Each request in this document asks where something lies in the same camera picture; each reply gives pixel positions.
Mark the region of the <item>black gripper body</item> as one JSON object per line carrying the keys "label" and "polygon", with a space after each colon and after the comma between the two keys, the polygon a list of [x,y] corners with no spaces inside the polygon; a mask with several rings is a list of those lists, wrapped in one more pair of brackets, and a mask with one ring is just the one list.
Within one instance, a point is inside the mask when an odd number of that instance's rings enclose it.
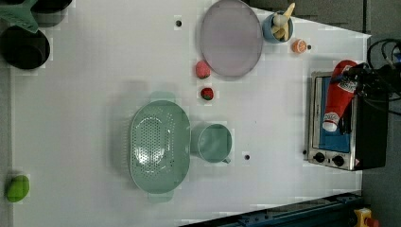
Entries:
{"label": "black gripper body", "polygon": [[400,64],[384,65],[379,69],[370,67],[368,63],[346,66],[343,81],[351,86],[353,96],[400,96]]}

